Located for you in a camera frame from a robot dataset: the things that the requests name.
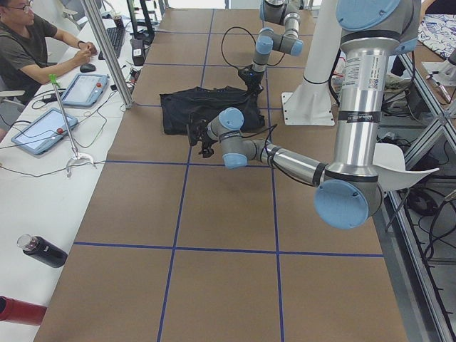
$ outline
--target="white label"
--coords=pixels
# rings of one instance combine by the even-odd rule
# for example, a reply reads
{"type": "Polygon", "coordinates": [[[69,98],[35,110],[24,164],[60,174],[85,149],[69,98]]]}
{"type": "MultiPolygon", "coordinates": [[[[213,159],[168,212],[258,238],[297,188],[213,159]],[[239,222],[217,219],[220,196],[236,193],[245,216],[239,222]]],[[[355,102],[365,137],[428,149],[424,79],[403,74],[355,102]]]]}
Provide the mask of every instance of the white label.
{"type": "Polygon", "coordinates": [[[348,59],[342,88],[383,91],[386,59],[384,55],[367,55],[348,59]]]}

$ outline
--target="black t-shirt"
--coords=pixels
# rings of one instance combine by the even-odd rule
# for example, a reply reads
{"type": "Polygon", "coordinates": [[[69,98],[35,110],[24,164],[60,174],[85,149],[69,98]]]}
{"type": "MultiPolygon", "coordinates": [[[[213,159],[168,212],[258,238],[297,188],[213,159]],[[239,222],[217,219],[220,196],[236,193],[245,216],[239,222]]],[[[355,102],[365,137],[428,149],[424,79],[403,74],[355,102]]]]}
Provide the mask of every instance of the black t-shirt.
{"type": "Polygon", "coordinates": [[[33,25],[27,26],[30,38],[24,38],[0,22],[0,76],[11,90],[24,90],[19,96],[22,102],[29,101],[41,84],[28,77],[20,69],[37,64],[48,66],[48,49],[45,37],[54,37],[57,28],[35,14],[33,25]]]}
{"type": "Polygon", "coordinates": [[[456,0],[436,0],[427,8],[426,14],[456,14],[456,0]]]}

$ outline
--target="table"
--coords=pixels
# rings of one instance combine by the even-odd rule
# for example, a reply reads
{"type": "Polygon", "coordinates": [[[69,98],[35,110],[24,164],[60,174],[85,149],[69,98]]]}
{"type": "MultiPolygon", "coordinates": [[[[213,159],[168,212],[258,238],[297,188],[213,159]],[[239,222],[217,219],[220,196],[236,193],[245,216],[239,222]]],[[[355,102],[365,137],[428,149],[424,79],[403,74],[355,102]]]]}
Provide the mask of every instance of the table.
{"type": "MultiPolygon", "coordinates": [[[[328,162],[335,128],[281,117],[314,31],[302,18],[306,52],[268,69],[259,106],[274,142],[328,162]]],[[[407,340],[371,219],[329,227],[313,188],[264,165],[226,170],[219,146],[202,160],[162,133],[161,93],[244,87],[220,56],[234,23],[264,25],[257,11],[165,13],[35,341],[407,340]]],[[[250,63],[250,37],[227,40],[230,61],[250,63]]]]}
{"type": "MultiPolygon", "coordinates": [[[[94,41],[89,24],[85,25],[79,38],[84,41],[94,41]]],[[[76,51],[74,48],[69,48],[62,60],[69,59],[76,51]]],[[[126,61],[131,62],[131,47],[127,37],[125,37],[119,63],[123,66],[127,64],[126,61]]],[[[99,61],[95,56],[92,57],[91,63],[96,65],[96,73],[109,74],[105,61],[99,61]]],[[[130,68],[123,70],[127,75],[130,68]]],[[[79,70],[75,69],[67,73],[58,78],[58,82],[63,87],[68,85],[77,72],[79,70]]],[[[52,89],[51,85],[42,86],[38,92],[48,89],[52,89]]],[[[107,87],[101,99],[88,110],[93,110],[107,100],[110,93],[111,90],[107,87]]],[[[106,159],[107,151],[113,143],[122,120],[122,106],[120,96],[114,95],[100,110],[107,118],[100,137],[89,148],[80,147],[81,152],[91,154],[96,162],[106,159]]],[[[51,103],[47,108],[50,107],[57,108],[58,104],[51,103]]],[[[34,110],[28,105],[19,119],[32,121],[41,115],[43,110],[34,110]]],[[[86,117],[86,112],[86,109],[67,110],[67,113],[76,116],[79,121],[86,117]]],[[[75,139],[83,145],[90,143],[103,122],[104,119],[96,114],[83,121],[73,131],[75,139]]],[[[13,145],[10,139],[16,132],[11,129],[0,147],[13,145]]],[[[17,147],[1,149],[0,163],[12,170],[40,175],[64,169],[72,155],[71,144],[66,137],[52,150],[39,157],[34,157],[17,147]]],[[[65,170],[53,175],[32,178],[0,169],[2,240],[0,294],[2,296],[48,305],[62,268],[52,269],[24,255],[16,246],[16,240],[25,233],[40,235],[69,252],[102,169],[103,163],[97,164],[96,168],[90,165],[77,167],[73,169],[71,178],[66,177],[65,170]]],[[[32,341],[37,330],[38,327],[0,322],[0,339],[6,341],[7,337],[7,341],[32,341]]]]}

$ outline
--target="black bottle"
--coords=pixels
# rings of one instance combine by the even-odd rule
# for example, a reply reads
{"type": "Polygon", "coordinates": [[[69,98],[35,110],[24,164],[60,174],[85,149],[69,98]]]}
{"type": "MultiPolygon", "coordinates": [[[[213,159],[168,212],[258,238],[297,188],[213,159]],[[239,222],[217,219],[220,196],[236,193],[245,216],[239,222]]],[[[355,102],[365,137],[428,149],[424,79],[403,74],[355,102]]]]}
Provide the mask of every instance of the black bottle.
{"type": "Polygon", "coordinates": [[[24,234],[17,240],[18,247],[23,249],[25,255],[57,268],[65,264],[67,253],[42,237],[32,237],[24,234]]]}

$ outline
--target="tablet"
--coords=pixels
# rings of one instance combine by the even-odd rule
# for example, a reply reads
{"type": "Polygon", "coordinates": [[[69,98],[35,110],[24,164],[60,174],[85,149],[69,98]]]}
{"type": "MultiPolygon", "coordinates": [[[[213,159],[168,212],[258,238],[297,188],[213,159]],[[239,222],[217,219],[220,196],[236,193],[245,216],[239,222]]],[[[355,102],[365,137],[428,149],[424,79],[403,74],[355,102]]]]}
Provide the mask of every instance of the tablet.
{"type": "MultiPolygon", "coordinates": [[[[66,117],[70,128],[78,123],[78,119],[72,115],[67,114],[66,117]]],[[[11,141],[32,155],[40,155],[58,143],[66,134],[62,112],[51,108],[26,128],[21,129],[21,132],[13,136],[11,141]],[[57,133],[59,128],[62,129],[61,134],[57,133]]]]}
{"type": "Polygon", "coordinates": [[[62,103],[71,107],[91,107],[108,85],[108,75],[78,73],[62,95],[62,103]]]}

